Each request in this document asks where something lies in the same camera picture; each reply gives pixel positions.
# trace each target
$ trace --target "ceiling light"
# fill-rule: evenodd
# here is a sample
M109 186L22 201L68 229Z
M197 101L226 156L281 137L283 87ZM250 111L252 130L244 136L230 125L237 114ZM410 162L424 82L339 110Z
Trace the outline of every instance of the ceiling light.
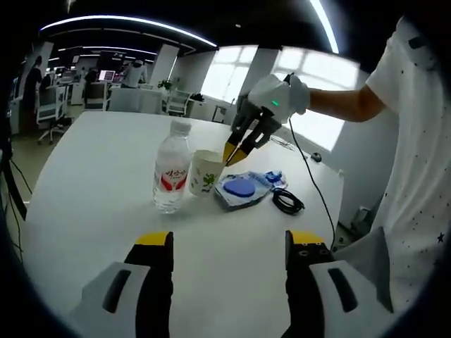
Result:
M138 53L146 53L156 55L156 53L151 51L140 51L139 49L124 48L124 47L108 47L108 46L84 46L84 49L119 49L121 51L137 51Z
M53 26L57 26L57 25L62 25L62 24L65 24L65 23L73 23L75 21L82 21L82 20L106 20L106 19L132 21L132 22L136 22L136 23L144 23L146 25L153 25L153 26L157 26L157 27L161 27L161 28L166 28L167 30L172 30L174 32L178 32L180 34L183 34L183 35L186 35L188 37L192 37L194 39L202 41L202 42L204 42L206 44L209 44L212 47L217 47L213 42L210 42L209 40L206 40L206 39L204 39L202 37L199 37L199 36L194 35L194 34L192 34L190 32L187 32L186 30L181 30L180 28L177 28L177 27L166 25L164 23L158 23L158 22L152 21L152 20L146 20L146 19L140 19L140 18L132 18L132 17L128 17L128 16L119 16L119 15L79 16L79 17L76 17L76 18L69 18L69 19L57 21L55 23L51 23L50 25L44 26L40 30L45 30L47 28L50 28L50 27L53 27Z
M330 26L329 19L327 19L326 12L324 11L323 6L321 5L321 2L319 0L309 0L311 5L313 6L314 10L316 11L316 14L319 17L319 20L321 21L321 24L323 25L324 30L326 31L327 38L329 40L330 47L332 49L332 52L338 54L338 45L335 40L335 35L333 34L332 26Z

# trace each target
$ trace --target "ceiling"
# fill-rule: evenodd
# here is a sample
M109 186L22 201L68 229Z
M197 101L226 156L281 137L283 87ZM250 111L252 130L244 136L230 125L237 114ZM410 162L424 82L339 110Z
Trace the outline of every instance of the ceiling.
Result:
M364 70L374 69L402 13L392 2L321 0L341 56L360 62ZM228 0L221 3L77 0L68 18L101 14L158 21L187 30L218 46L299 46L331 52L325 30L309 0ZM120 46L158 52L161 44L167 43L179 46L180 55L215 49L161 27L117 20L67 23L50 27L41 35L55 43L52 57L58 56L57 49L73 46ZM133 52L128 55L138 56Z

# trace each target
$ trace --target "bottle cap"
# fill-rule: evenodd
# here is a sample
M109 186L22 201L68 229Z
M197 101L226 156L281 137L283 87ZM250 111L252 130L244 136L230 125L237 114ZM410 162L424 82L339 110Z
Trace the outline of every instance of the bottle cap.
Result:
M177 120L171 121L171 134L181 134L187 136L190 133L191 124L180 122Z

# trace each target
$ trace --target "window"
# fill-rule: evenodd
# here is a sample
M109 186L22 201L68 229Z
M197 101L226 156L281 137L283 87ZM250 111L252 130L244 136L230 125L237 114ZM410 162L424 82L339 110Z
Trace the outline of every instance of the window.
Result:
M257 46L223 47L216 52L201 93L232 103L240 93Z
M283 80L295 73L309 88L324 90L354 89L359 64L333 54L284 47L279 53L273 74ZM345 121L307 110L291 117L293 130L327 151L332 151Z

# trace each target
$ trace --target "computer monitor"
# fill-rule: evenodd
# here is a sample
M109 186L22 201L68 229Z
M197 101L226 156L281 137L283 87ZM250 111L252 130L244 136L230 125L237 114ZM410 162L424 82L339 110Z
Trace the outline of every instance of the computer monitor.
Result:
M111 81L113 81L115 74L116 74L116 72L114 70L101 70L100 76L99 76L99 81L111 82Z

